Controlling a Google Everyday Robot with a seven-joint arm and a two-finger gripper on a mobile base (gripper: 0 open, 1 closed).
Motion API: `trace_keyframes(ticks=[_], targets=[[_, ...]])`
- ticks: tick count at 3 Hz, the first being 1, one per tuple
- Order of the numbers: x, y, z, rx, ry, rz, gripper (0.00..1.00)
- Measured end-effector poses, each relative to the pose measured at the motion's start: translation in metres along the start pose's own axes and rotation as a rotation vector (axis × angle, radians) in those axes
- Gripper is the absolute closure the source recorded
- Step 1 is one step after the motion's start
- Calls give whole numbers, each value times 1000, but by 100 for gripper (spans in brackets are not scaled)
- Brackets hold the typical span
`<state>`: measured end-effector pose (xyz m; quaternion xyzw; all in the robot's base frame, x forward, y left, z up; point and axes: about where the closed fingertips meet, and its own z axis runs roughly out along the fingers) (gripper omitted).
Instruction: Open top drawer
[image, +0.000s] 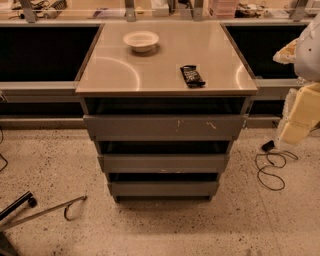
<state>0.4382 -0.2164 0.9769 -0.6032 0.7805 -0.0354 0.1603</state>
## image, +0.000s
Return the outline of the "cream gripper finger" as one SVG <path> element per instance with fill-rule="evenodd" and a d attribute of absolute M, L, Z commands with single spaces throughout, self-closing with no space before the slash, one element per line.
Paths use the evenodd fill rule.
<path fill-rule="evenodd" d="M 290 89 L 278 126 L 278 144 L 296 145 L 320 122 L 320 84 Z"/>
<path fill-rule="evenodd" d="M 294 63 L 296 59 L 297 41 L 298 39 L 294 39 L 279 51 L 277 51 L 273 56 L 273 60 L 284 65 Z"/>

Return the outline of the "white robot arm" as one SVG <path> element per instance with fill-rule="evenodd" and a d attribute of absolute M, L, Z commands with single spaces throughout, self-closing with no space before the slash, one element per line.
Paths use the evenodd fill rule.
<path fill-rule="evenodd" d="M 285 100 L 275 139 L 276 147 L 284 149 L 300 143 L 320 122 L 320 13 L 273 60 L 293 63 L 299 81 L 305 82 L 299 90 L 291 89 Z"/>

